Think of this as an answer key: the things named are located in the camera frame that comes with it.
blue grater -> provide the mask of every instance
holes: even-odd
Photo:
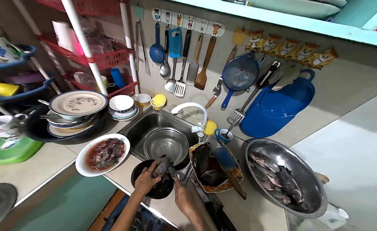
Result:
[[[168,31],[169,40],[169,54],[171,58],[178,58],[181,56],[181,29],[171,29]]]

hand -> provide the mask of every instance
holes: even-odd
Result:
[[[154,179],[151,177],[151,172],[156,167],[158,161],[158,159],[155,160],[149,168],[145,167],[140,176],[137,177],[134,191],[143,197],[154,187],[157,182],[161,181],[161,174]]]
[[[198,212],[198,208],[191,197],[191,193],[181,185],[177,176],[175,176],[176,187],[175,187],[175,203],[181,212],[190,219],[193,213]]]

stainless steel bowl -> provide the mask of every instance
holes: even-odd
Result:
[[[188,150],[189,141],[186,135],[173,127],[154,129],[143,143],[143,152],[150,159],[157,159],[165,154],[174,161],[174,165],[178,165],[186,158]]]
[[[254,180],[259,185],[262,195],[273,204],[284,208],[285,210],[303,218],[319,218],[324,215],[327,210],[327,196],[324,188],[315,176],[312,169],[297,154],[289,150],[286,146],[267,138],[249,139],[248,145],[245,147],[246,163]],[[258,178],[254,175],[253,169],[250,167],[248,153],[262,153],[278,165],[284,165],[292,172],[292,177],[300,187],[304,201],[300,204],[290,203],[283,205],[277,199],[270,195],[267,190],[260,184]]]

orange patterned dish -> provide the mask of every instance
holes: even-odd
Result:
[[[190,163],[191,163],[191,167],[194,169],[194,166],[193,166],[193,151],[200,145],[202,144],[205,144],[207,142],[201,142],[199,144],[196,144],[196,145],[193,145],[191,146],[190,148]],[[223,147],[230,153],[230,155],[234,158],[233,154],[231,153],[230,150],[228,150],[228,148],[226,147],[226,145],[222,144]],[[197,173],[196,171],[193,171],[197,180],[198,180],[198,176],[197,176]],[[241,181],[243,181],[244,179],[244,176],[243,176],[243,172],[241,171],[240,167],[238,166],[237,164],[237,168],[235,168],[232,173],[234,174],[234,176],[237,177],[239,183],[241,183]],[[223,183],[221,183],[219,186],[216,186],[216,187],[212,187],[212,186],[204,186],[201,181],[199,181],[201,187],[203,188],[203,190],[206,192],[206,193],[217,193],[217,192],[225,192],[227,190],[230,190],[233,188],[233,186],[231,185],[231,183],[228,181],[228,179],[226,181],[224,181]]]

red plastic shelf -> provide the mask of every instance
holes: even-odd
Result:
[[[73,52],[57,45],[56,38],[54,35],[40,35],[37,36],[37,38],[40,41],[45,42],[54,52],[63,55],[84,66],[89,66],[89,62],[97,63],[97,67],[99,68],[99,70],[111,68],[125,63],[129,60],[129,54],[134,53],[133,50],[126,48],[124,44],[112,41],[112,46],[116,49],[116,51],[99,55],[93,55],[92,58],[87,58],[84,55],[74,54]]]
[[[35,0],[50,8],[65,11],[61,0]],[[76,12],[81,15],[101,16],[119,15],[120,5],[118,0],[72,0]]]
[[[126,84],[125,87],[113,92],[113,93],[110,93],[107,98],[108,99],[111,99],[113,98],[114,96],[116,95],[129,95],[129,96],[132,96],[134,95],[134,89],[135,89],[135,85],[137,85],[137,82],[133,82],[133,78],[131,76],[128,76],[128,75],[125,75],[125,74],[122,74],[122,77],[123,77],[123,80],[124,80],[124,83]],[[75,87],[77,87],[78,89],[81,89],[81,90],[93,90],[87,86],[84,86],[83,84],[81,83],[78,83],[76,82],[74,79],[73,79],[73,75],[66,75],[64,76],[65,79],[69,80]]]

